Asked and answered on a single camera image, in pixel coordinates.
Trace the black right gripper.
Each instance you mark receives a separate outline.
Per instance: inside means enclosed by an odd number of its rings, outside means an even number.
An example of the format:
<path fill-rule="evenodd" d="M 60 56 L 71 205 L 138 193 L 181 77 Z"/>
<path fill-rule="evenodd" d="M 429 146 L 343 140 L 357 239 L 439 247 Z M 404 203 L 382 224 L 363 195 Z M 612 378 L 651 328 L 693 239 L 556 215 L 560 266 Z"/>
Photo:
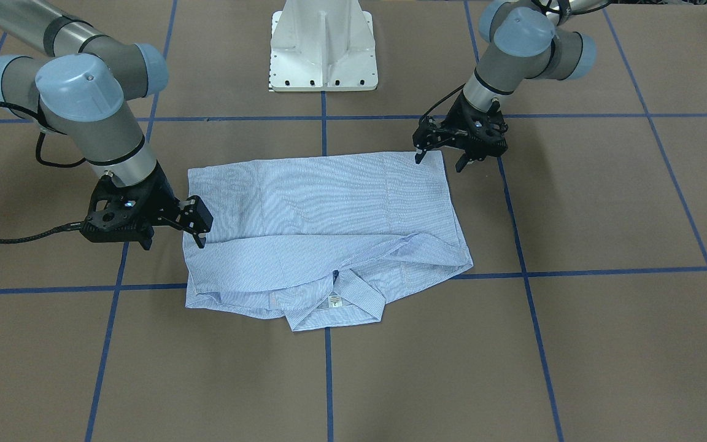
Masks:
<path fill-rule="evenodd" d="M 137 242 L 152 248 L 154 228 L 182 230 L 200 249 L 207 243 L 214 218 L 200 196 L 180 201 L 174 195 L 160 165 L 139 184 L 118 187 L 114 174 L 106 171 L 91 194 L 80 232 L 91 242 Z"/>

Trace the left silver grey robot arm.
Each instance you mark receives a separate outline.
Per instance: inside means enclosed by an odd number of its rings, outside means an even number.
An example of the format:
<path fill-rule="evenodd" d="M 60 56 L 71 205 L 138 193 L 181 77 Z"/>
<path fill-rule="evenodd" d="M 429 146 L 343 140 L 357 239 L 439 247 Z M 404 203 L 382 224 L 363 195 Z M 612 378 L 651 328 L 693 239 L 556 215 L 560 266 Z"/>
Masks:
<path fill-rule="evenodd" d="M 415 162 L 434 149 L 460 149 L 455 170 L 500 157 L 508 150 L 503 104 L 525 79 L 558 81 L 584 77 L 595 64 L 597 45 L 586 34 L 562 27 L 570 18 L 605 9 L 607 1 L 494 1 L 479 19 L 487 42 L 468 81 L 452 90 L 446 117 L 421 115 L 412 135 Z"/>

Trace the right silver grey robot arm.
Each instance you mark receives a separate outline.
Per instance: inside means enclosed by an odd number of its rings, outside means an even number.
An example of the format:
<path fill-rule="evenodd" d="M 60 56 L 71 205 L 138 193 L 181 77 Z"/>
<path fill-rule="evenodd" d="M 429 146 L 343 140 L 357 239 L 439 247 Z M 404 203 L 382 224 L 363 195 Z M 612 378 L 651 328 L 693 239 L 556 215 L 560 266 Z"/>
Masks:
<path fill-rule="evenodd" d="M 0 108 L 39 125 L 36 156 L 46 134 L 63 134 L 98 176 L 82 221 L 0 244 L 78 231 L 91 242 L 137 242 L 149 250 L 154 227 L 169 226 L 204 248 L 210 211 L 199 196 L 176 198 L 128 104 L 166 88 L 162 53 L 121 43 L 46 1 L 0 1 L 0 30 L 43 55 L 0 56 Z"/>

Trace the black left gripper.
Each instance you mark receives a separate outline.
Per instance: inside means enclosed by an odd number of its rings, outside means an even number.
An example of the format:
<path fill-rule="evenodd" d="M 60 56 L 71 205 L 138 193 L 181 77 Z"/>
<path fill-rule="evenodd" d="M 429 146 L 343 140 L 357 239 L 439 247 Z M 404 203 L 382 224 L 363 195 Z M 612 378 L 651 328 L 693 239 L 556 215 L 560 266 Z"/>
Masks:
<path fill-rule="evenodd" d="M 493 98 L 485 102 L 485 110 L 474 108 L 460 93 L 443 121 L 438 122 L 430 113 L 451 98 L 449 93 L 421 115 L 413 134 L 415 163 L 423 162 L 432 149 L 451 147 L 463 154 L 455 162 L 460 173 L 470 161 L 483 161 L 487 157 L 501 157 L 508 150 L 504 134 L 508 124 L 503 118 L 500 102 Z"/>

